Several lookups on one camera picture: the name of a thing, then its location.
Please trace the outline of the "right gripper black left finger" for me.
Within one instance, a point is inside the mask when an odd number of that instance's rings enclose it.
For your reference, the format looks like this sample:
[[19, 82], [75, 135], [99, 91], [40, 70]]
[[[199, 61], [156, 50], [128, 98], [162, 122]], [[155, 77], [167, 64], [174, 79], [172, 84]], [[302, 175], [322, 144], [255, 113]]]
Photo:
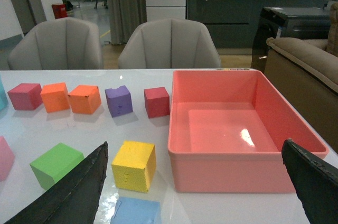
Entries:
[[7, 223], [93, 223], [106, 178], [104, 142]]

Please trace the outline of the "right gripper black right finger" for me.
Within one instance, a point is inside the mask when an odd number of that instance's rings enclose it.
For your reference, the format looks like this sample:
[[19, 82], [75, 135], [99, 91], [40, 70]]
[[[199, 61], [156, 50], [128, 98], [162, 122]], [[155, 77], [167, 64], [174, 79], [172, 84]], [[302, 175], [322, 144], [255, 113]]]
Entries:
[[296, 144], [284, 141], [283, 164], [310, 223], [337, 223], [337, 168]]

